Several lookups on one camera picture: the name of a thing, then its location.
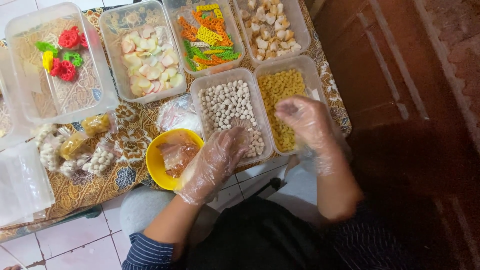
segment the wooden door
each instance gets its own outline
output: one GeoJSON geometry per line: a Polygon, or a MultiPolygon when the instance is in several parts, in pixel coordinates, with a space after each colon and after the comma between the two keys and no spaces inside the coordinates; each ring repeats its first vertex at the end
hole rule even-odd
{"type": "Polygon", "coordinates": [[[373,207],[427,269],[480,269],[480,159],[413,1],[327,0],[314,24],[373,207]]]}

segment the plastic glove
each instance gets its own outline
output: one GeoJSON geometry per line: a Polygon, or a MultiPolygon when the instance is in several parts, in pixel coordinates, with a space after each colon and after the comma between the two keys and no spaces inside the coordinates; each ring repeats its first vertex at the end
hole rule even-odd
{"type": "Polygon", "coordinates": [[[214,132],[178,179],[174,192],[192,205],[211,202],[248,151],[243,127],[214,132]]]}
{"type": "Polygon", "coordinates": [[[313,159],[315,173],[331,174],[332,150],[338,149],[325,104],[300,95],[279,101],[275,116],[295,132],[300,154],[313,159]]]}

